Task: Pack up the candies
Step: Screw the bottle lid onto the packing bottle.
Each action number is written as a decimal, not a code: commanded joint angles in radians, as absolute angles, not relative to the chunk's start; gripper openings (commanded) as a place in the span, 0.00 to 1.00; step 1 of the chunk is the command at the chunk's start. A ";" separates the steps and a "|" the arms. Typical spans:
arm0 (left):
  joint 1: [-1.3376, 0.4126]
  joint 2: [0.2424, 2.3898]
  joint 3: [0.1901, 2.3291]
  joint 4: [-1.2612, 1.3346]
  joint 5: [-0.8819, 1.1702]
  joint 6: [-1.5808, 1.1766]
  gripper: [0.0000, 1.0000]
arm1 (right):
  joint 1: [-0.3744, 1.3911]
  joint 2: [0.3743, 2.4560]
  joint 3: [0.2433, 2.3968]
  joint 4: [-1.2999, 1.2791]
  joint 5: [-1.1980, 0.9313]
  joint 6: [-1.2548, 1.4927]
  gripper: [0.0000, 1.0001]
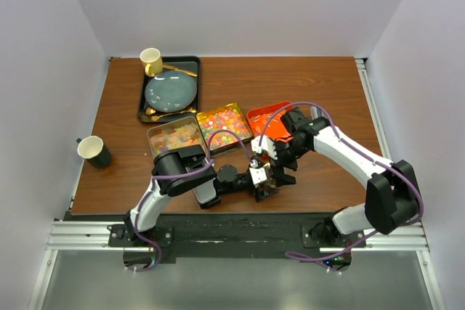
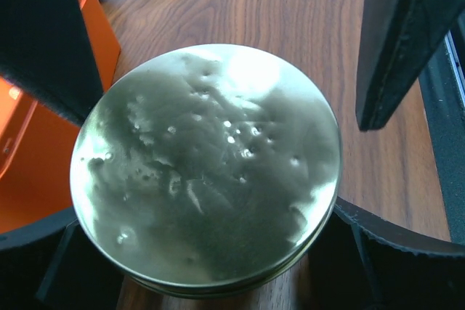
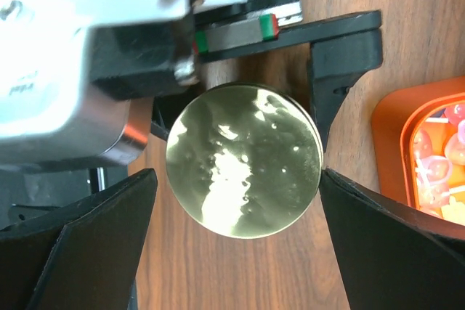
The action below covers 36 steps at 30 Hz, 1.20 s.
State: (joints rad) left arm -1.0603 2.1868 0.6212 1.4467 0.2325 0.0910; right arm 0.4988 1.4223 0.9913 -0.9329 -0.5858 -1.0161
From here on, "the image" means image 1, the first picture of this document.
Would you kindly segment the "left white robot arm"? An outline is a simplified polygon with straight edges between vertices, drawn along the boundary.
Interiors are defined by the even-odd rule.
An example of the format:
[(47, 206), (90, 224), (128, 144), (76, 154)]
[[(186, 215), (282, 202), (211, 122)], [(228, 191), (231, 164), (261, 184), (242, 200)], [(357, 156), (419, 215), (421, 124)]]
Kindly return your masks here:
[(153, 165), (144, 195), (124, 217), (124, 236), (134, 246), (149, 241), (150, 230), (173, 197), (192, 191), (201, 208), (207, 209), (221, 203), (221, 196), (244, 190), (262, 199), (267, 196), (263, 187), (271, 180), (270, 167), (256, 158), (241, 174), (233, 166), (216, 171), (200, 145), (163, 151)]

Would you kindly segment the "gold tin of gummy candies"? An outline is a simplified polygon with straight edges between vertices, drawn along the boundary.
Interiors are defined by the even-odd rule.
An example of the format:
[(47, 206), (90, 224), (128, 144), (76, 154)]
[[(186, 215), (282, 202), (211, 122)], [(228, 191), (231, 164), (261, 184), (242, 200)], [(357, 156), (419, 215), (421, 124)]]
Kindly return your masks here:
[(212, 156), (240, 146), (237, 138), (225, 130), (234, 132), (244, 144), (254, 137), (237, 102), (200, 112), (196, 115), (196, 119), (205, 142), (208, 141), (212, 133), (222, 130), (211, 140), (210, 152)]

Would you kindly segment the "silver tin of popsicle candies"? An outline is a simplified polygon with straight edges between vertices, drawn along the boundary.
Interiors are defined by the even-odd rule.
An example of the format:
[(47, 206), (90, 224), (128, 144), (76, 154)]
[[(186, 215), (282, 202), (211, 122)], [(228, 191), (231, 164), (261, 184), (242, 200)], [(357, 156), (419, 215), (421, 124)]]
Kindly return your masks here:
[(147, 137), (153, 158), (164, 151), (192, 145), (200, 145), (206, 151), (198, 122), (191, 116), (152, 127), (147, 131)]

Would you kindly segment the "metal candy scoop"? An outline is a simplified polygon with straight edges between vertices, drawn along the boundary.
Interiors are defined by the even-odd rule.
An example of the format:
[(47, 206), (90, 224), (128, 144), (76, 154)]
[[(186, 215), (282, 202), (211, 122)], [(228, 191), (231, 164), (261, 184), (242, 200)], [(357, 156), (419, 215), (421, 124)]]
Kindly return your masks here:
[(325, 113), (322, 111), (322, 109), (316, 106), (312, 106), (310, 108), (310, 115), (311, 115), (311, 119), (325, 117)]

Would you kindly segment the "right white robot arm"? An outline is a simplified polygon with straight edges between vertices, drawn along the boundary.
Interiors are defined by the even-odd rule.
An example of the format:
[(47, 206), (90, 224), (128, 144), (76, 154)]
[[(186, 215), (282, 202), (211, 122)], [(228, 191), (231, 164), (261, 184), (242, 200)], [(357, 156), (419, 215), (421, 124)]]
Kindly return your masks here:
[(295, 170), (297, 160), (313, 151), (341, 166), (365, 188), (364, 203), (342, 208), (316, 224), (310, 229), (312, 238), (339, 247), (354, 232), (374, 229), (389, 234), (422, 217), (424, 204), (410, 163), (372, 153), (347, 138), (329, 117), (310, 119), (294, 107), (280, 120), (291, 140), (275, 143), (276, 165)]

